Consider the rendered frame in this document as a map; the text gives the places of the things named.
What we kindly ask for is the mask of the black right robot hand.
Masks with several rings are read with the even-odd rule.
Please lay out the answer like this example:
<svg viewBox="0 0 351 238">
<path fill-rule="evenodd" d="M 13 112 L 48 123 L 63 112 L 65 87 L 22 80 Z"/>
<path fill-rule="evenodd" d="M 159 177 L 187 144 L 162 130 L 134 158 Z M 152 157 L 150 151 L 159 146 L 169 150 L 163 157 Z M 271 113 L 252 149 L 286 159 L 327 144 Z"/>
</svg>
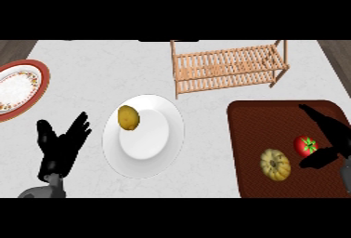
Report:
<svg viewBox="0 0 351 238">
<path fill-rule="evenodd" d="M 301 161 L 301 168 L 320 169 L 329 165 L 339 154 L 351 160 L 351 128 L 334 118 L 323 115 L 305 104 L 299 105 L 327 138 L 330 147 L 318 148 Z"/>
</svg>

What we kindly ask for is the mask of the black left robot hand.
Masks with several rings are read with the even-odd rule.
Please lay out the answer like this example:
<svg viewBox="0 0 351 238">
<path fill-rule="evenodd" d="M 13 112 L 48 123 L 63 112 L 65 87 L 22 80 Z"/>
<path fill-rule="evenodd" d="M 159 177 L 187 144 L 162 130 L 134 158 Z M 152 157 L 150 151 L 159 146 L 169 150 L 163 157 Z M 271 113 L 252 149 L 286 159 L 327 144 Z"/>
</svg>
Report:
<svg viewBox="0 0 351 238">
<path fill-rule="evenodd" d="M 41 181 L 45 181 L 45 176 L 50 174 L 57 174 L 60 179 L 68 176 L 90 132 L 85 112 L 79 113 L 68 132 L 60 136 L 56 135 L 47 120 L 37 121 L 37 143 L 44 154 L 38 170 Z"/>
</svg>

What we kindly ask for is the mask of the red tomato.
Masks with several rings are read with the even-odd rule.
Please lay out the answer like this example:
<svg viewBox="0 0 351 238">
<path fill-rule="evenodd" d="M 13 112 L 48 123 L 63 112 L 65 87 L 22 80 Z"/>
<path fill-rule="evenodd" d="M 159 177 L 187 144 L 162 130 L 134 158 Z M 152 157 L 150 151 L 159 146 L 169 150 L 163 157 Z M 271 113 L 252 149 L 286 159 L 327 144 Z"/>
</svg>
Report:
<svg viewBox="0 0 351 238">
<path fill-rule="evenodd" d="M 318 143 L 308 136 L 298 136 L 293 140 L 293 148 L 301 157 L 306 157 L 317 149 Z"/>
</svg>

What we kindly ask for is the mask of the dark brown tray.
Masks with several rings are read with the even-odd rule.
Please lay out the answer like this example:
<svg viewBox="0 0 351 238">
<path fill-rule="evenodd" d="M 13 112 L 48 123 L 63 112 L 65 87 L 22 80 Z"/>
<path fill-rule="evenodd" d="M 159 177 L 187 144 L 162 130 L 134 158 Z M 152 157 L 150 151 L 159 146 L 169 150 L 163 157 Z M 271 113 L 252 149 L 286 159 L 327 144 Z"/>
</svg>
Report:
<svg viewBox="0 0 351 238">
<path fill-rule="evenodd" d="M 299 167 L 295 138 L 308 136 L 321 148 L 330 145 L 317 123 L 299 108 L 302 104 L 348 122 L 340 107 L 329 100 L 236 100 L 227 106 L 239 192 L 244 198 L 351 198 L 340 179 L 342 159 L 320 169 Z M 289 160 L 290 175 L 283 181 L 273 180 L 261 169 L 261 154 L 268 149 L 278 150 Z"/>
</svg>

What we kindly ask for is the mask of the wooden tiered shelf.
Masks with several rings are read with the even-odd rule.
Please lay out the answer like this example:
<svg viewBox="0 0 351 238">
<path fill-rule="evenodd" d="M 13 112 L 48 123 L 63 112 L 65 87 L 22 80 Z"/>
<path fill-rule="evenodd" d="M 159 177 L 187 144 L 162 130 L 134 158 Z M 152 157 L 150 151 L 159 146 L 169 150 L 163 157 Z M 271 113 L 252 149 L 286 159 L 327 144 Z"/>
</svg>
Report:
<svg viewBox="0 0 351 238">
<path fill-rule="evenodd" d="M 273 87 L 286 74 L 287 41 L 194 53 L 175 53 L 169 41 L 175 95 L 237 86 L 268 84 Z"/>
</svg>

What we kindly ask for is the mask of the pale yellow ridged squash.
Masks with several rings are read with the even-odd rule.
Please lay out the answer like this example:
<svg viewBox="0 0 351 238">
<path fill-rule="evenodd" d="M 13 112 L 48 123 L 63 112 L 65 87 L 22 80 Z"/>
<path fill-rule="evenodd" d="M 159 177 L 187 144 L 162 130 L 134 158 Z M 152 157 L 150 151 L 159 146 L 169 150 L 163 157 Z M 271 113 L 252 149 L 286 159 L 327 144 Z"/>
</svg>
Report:
<svg viewBox="0 0 351 238">
<path fill-rule="evenodd" d="M 290 164 L 278 150 L 267 149 L 261 154 L 261 170 L 274 181 L 283 181 L 290 175 Z"/>
</svg>

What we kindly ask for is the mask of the yellow-brown potato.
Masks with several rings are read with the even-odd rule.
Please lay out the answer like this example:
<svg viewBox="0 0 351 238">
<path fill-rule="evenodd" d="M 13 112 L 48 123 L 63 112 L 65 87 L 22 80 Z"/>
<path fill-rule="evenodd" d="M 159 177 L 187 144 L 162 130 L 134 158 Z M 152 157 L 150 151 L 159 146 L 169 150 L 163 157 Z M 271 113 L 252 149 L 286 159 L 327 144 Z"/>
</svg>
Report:
<svg viewBox="0 0 351 238">
<path fill-rule="evenodd" d="M 127 105 L 118 110 L 118 123 L 124 130 L 134 130 L 140 124 L 140 115 L 134 108 Z"/>
</svg>

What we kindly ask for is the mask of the white round plate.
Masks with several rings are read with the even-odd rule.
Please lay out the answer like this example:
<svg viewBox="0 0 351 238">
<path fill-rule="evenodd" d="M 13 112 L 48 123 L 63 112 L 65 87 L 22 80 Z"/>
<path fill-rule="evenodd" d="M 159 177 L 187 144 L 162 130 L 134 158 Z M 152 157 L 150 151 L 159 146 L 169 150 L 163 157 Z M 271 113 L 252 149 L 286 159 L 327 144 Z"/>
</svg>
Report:
<svg viewBox="0 0 351 238">
<path fill-rule="evenodd" d="M 125 177 L 144 179 L 157 175 L 174 162 L 184 143 L 184 120 L 175 105 L 157 95 L 140 95 L 119 105 L 140 114 L 134 130 L 118 124 L 115 109 L 103 133 L 103 152 L 113 170 Z"/>
</svg>

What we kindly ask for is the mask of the red-rimmed floral plate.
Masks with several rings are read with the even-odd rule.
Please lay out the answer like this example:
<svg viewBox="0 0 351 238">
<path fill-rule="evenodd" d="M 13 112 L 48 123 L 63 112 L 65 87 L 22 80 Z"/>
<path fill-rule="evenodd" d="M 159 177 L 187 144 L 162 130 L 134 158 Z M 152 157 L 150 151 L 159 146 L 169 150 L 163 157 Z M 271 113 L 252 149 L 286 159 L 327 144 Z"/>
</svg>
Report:
<svg viewBox="0 0 351 238">
<path fill-rule="evenodd" d="M 42 97 L 48 87 L 48 67 L 34 59 L 0 66 L 0 122 L 20 115 Z"/>
</svg>

